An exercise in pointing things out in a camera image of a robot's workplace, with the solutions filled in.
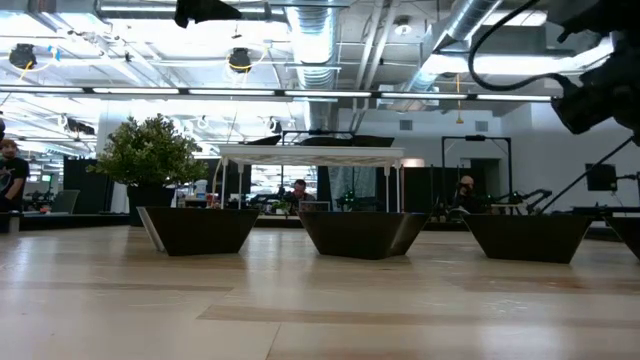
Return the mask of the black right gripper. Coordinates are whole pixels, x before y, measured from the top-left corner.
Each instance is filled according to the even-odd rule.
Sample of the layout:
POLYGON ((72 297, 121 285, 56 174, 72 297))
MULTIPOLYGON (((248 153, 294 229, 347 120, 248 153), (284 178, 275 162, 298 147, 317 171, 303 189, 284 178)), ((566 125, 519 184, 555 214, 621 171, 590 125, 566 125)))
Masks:
POLYGON ((561 123, 574 135, 613 118, 639 144, 639 46, 617 44, 604 64, 580 76, 551 100, 561 123))

